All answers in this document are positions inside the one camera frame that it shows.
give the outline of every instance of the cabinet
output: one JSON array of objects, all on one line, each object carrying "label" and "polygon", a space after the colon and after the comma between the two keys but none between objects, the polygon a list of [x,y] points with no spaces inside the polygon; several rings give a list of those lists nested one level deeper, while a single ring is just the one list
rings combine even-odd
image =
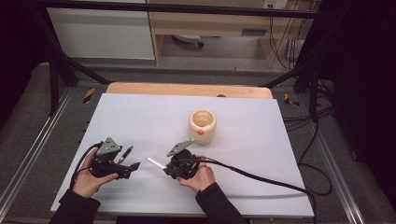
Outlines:
[{"label": "cabinet", "polygon": [[[150,4],[177,4],[213,7],[253,7],[263,8],[264,0],[147,0]],[[289,0],[287,9],[308,10],[318,7],[318,2],[309,0]],[[189,13],[150,12],[151,35],[153,39],[155,59],[161,63],[161,49],[164,35],[211,35],[211,36],[248,36],[258,38],[269,67],[276,64],[276,55],[270,46],[270,23],[275,40],[276,54],[283,52],[287,39],[304,40],[311,21],[301,26],[303,19],[266,18],[234,15],[206,15]]]},{"label": "cabinet", "polygon": [[48,11],[61,46],[70,57],[154,60],[147,12],[68,8]]}]

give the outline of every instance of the cord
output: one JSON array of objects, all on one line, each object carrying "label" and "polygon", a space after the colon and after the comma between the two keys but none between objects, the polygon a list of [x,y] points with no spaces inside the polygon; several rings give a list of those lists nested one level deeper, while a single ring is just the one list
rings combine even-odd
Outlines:
[{"label": "cord", "polygon": [[317,201],[315,199],[315,196],[309,190],[302,189],[302,188],[299,188],[299,187],[296,187],[296,186],[293,186],[293,185],[290,185],[290,184],[286,184],[286,183],[283,183],[283,182],[267,179],[267,178],[264,178],[264,177],[261,177],[261,176],[253,175],[253,174],[250,174],[250,173],[245,172],[243,170],[240,170],[240,169],[238,169],[236,167],[226,165],[226,164],[224,164],[222,162],[215,161],[215,160],[210,159],[210,158],[205,158],[204,160],[190,160],[190,159],[186,159],[186,160],[180,160],[180,161],[198,161],[198,162],[212,163],[212,164],[216,164],[216,165],[228,168],[228,169],[230,169],[230,170],[232,170],[234,172],[237,172],[240,175],[244,175],[244,176],[247,176],[249,178],[252,178],[252,179],[255,179],[255,180],[258,180],[258,181],[261,181],[261,182],[265,182],[265,183],[269,183],[269,184],[273,184],[273,185],[278,185],[278,186],[281,186],[281,187],[284,187],[284,188],[295,189],[297,191],[300,191],[300,192],[306,194],[311,199],[312,210],[314,212],[313,221],[314,221],[314,223],[317,223],[317,218],[316,218]]},{"label": "cord", "polygon": [[84,160],[84,158],[88,155],[88,153],[89,153],[92,149],[94,149],[94,148],[96,148],[96,147],[100,147],[102,144],[103,144],[103,142],[97,143],[97,144],[95,144],[95,145],[89,147],[89,148],[84,152],[84,154],[82,155],[82,157],[79,159],[78,164],[77,164],[77,166],[76,166],[76,169],[75,169],[74,173],[72,174],[72,178],[71,178],[71,180],[70,180],[70,186],[69,186],[70,189],[73,189],[73,187],[74,187],[74,185],[75,185],[75,183],[76,183],[76,179],[77,179],[78,173],[79,173],[80,171],[84,170],[84,169],[91,168],[91,167],[88,167],[88,168],[83,168],[83,169],[81,169],[81,170],[78,170],[78,169],[79,169],[79,166],[81,165],[81,163],[82,163],[82,161]]}]

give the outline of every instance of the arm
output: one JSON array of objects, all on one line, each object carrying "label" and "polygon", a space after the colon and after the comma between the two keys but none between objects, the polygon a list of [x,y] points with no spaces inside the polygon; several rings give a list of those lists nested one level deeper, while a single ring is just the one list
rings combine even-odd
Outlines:
[{"label": "arm", "polygon": [[206,213],[210,224],[246,224],[216,183],[212,169],[204,162],[193,178],[185,180],[178,177],[177,180],[181,186],[187,186],[196,193],[195,200]]},{"label": "arm", "polygon": [[209,223],[246,224],[239,211],[227,199],[218,183],[198,191],[195,200],[206,213]]},{"label": "arm", "polygon": [[100,203],[91,198],[99,188],[117,178],[117,174],[107,175],[102,178],[96,178],[91,175],[90,167],[92,157],[97,149],[87,155],[83,162],[83,168],[78,173],[76,184],[73,189],[68,189],[62,199],[58,210],[53,215],[49,224],[85,224],[93,223]]}]

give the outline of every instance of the floor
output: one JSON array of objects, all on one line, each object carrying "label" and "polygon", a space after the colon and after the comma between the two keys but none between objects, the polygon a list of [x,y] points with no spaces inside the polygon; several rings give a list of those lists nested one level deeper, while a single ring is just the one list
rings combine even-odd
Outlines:
[{"label": "floor", "polygon": [[[203,40],[205,46],[200,49],[167,36],[163,60],[159,65],[125,60],[82,62],[103,77],[132,82],[257,86],[287,71],[280,64],[269,69],[255,39],[203,37]],[[0,159],[7,161],[1,164],[0,175],[8,180],[0,183],[2,223],[48,222],[56,188],[62,183],[73,160],[78,141],[89,125],[100,93],[106,91],[106,86],[78,73],[80,82],[76,88],[62,88],[68,100],[61,107],[59,118],[50,119],[48,77],[45,64],[37,67],[13,114],[0,130]],[[308,95],[295,94],[293,82],[290,79],[272,89],[284,118],[306,115]],[[84,105],[82,101],[89,87],[95,87],[95,94],[90,103]],[[290,98],[288,103],[285,103],[285,93]],[[325,97],[318,99],[318,102],[318,110],[331,106]],[[42,133],[43,127],[49,127],[49,132]],[[291,127],[289,129],[290,142],[298,160],[312,139],[315,126],[307,123],[294,131]],[[43,136],[44,140],[37,142],[38,136]],[[304,162],[324,171],[333,183],[332,193],[317,197],[318,223],[396,223],[396,212],[368,168],[352,160],[351,150],[335,116],[329,115],[319,121],[316,141],[304,157]],[[311,189],[322,192],[330,186],[323,175],[315,171],[302,168],[301,172],[305,184]],[[97,220],[114,223],[114,217],[101,214]],[[310,222],[310,219],[268,217],[254,223]]]}]

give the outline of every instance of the black pole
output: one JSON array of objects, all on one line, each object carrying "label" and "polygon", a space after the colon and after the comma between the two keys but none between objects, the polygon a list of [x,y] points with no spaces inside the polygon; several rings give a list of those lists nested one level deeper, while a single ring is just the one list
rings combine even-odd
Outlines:
[{"label": "black pole", "polygon": [[91,2],[68,0],[36,0],[35,4],[42,7],[116,10],[116,11],[147,11],[147,12],[172,12],[172,13],[198,13],[217,15],[239,15],[259,17],[281,17],[302,19],[327,19],[332,14],[328,12],[283,10],[250,7],[209,7],[168,4],[142,4],[142,3],[116,3],[116,2]]}]

